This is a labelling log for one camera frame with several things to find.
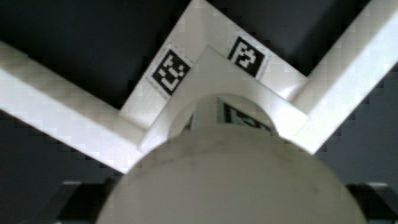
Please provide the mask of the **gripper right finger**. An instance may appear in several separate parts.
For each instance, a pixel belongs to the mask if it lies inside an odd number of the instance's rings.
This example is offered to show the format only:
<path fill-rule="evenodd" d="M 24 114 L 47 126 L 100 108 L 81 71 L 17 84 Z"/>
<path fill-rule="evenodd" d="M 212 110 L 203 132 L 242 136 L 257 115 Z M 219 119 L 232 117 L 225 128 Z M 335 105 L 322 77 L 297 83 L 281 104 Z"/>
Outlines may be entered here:
<path fill-rule="evenodd" d="M 386 183 L 347 185 L 368 224 L 398 224 L 398 193 Z"/>

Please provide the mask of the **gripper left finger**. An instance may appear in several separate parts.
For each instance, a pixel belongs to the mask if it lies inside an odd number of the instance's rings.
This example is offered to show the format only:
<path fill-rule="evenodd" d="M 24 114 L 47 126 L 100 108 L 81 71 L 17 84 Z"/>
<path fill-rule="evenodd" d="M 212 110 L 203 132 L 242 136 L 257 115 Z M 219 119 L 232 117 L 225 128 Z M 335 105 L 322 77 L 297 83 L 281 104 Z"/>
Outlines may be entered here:
<path fill-rule="evenodd" d="M 102 208 L 116 186 L 114 181 L 84 183 L 68 198 L 54 224 L 97 224 Z"/>

